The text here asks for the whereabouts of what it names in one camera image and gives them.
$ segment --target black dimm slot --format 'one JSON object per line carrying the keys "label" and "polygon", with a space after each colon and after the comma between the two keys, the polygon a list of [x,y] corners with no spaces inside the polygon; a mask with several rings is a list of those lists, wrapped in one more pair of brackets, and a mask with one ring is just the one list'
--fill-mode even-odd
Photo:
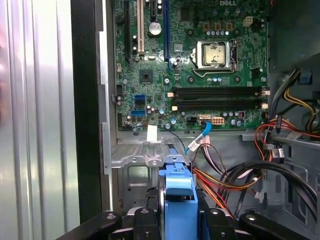
{"label": "black dimm slot", "polygon": [[131,35],[130,35],[130,3],[128,0],[123,2],[124,10],[124,57],[129,61],[131,55]]}
{"label": "black dimm slot", "polygon": [[174,87],[172,92],[177,98],[223,98],[255,97],[261,92],[260,87]]}
{"label": "black dimm slot", "polygon": [[179,100],[172,104],[178,111],[188,110],[244,110],[261,108],[259,99],[237,100]]}

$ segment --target blue sata port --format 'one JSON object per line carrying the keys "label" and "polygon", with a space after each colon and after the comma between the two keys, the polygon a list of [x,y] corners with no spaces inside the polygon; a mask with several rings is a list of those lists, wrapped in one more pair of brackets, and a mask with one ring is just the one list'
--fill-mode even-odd
{"label": "blue sata port", "polygon": [[132,117],[144,117],[144,116],[146,116],[146,111],[145,110],[132,110],[131,116]]}

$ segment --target blue pci slot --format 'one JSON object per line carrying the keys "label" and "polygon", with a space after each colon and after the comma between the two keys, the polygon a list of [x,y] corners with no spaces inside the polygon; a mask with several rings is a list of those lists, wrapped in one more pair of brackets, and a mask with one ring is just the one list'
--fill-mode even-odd
{"label": "blue pci slot", "polygon": [[145,110],[132,110],[131,116],[132,117],[144,117],[144,116],[146,116],[146,111]]}
{"label": "blue pci slot", "polygon": [[163,23],[164,23],[164,61],[169,62],[170,51],[170,12],[169,12],[169,0],[163,1]]}

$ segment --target motherboard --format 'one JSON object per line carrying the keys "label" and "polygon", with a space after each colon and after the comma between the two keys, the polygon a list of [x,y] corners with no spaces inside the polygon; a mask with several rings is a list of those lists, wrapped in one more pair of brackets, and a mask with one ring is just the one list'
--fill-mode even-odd
{"label": "motherboard", "polygon": [[120,131],[266,119],[267,0],[115,0],[114,17]]}

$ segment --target yellow wire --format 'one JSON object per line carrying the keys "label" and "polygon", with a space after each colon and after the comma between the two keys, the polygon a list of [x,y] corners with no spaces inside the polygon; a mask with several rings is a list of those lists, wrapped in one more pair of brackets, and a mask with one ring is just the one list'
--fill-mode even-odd
{"label": "yellow wire", "polygon": [[222,185],[224,187],[228,187],[228,188],[232,188],[232,189],[247,189],[248,187],[250,187],[250,186],[252,186],[252,185],[254,185],[256,183],[256,181],[254,181],[254,182],[249,183],[247,185],[241,185],[241,186],[239,186],[239,185],[231,185],[231,184],[225,183],[223,181],[219,181],[219,180],[211,177],[210,175],[206,174],[205,172],[203,172],[203,171],[201,171],[201,170],[199,170],[199,169],[197,169],[195,167],[193,169],[198,171],[200,174],[205,176],[207,179],[209,179],[209,180],[211,180],[213,182],[216,182],[216,183],[218,183],[218,184],[220,184],[220,185]]}
{"label": "yellow wire", "polygon": [[[288,102],[291,102],[291,103],[294,103],[294,104],[298,104],[300,106],[303,106],[303,107],[306,107],[308,108],[310,111],[311,111],[311,114],[312,114],[312,118],[314,118],[317,114],[317,112],[314,111],[314,109],[309,106],[307,103],[305,103],[304,101],[298,99],[298,98],[295,98],[293,96],[290,95],[290,92],[289,92],[289,89],[287,91],[285,91],[284,93],[284,99],[287,100]],[[312,132],[312,123],[313,121],[309,121],[308,123],[308,126],[307,126],[307,129],[309,129],[310,132]]]}

